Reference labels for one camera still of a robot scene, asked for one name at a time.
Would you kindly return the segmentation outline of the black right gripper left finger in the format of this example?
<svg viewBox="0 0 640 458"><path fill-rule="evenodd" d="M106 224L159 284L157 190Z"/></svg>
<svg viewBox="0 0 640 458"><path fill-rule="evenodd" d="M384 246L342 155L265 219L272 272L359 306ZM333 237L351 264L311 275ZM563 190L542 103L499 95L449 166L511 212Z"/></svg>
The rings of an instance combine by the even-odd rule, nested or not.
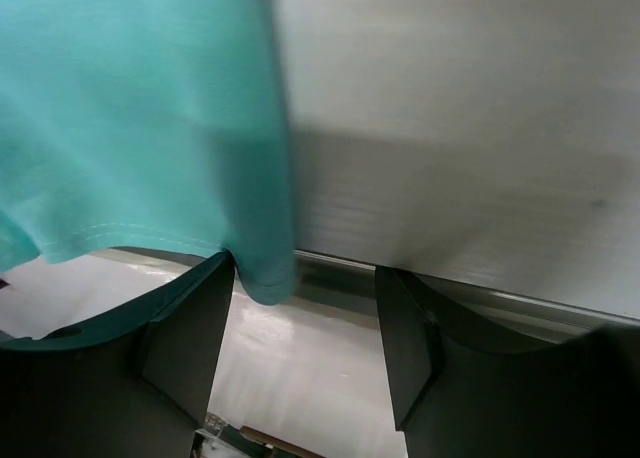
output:
<svg viewBox="0 0 640 458"><path fill-rule="evenodd" d="M42 339L1 345L5 457L186 457L203 426L235 269L219 253Z"/></svg>

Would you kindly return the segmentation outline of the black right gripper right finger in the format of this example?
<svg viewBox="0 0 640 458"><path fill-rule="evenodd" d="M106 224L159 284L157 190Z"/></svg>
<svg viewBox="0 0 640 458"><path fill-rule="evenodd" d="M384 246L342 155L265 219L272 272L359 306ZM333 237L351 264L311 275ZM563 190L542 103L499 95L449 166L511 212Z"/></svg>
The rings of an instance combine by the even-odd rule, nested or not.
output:
<svg viewBox="0 0 640 458"><path fill-rule="evenodd" d="M553 344L379 267L375 292L396 428L412 457L635 457L639 330Z"/></svg>

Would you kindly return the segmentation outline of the teal t shirt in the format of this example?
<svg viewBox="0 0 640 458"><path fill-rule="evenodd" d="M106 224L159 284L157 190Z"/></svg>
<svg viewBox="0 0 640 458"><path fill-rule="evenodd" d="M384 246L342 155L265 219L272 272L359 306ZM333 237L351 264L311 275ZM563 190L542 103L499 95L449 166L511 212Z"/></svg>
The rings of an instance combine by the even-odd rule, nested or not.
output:
<svg viewBox="0 0 640 458"><path fill-rule="evenodd" d="M294 290L270 0L1 0L1 267L107 248L233 256Z"/></svg>

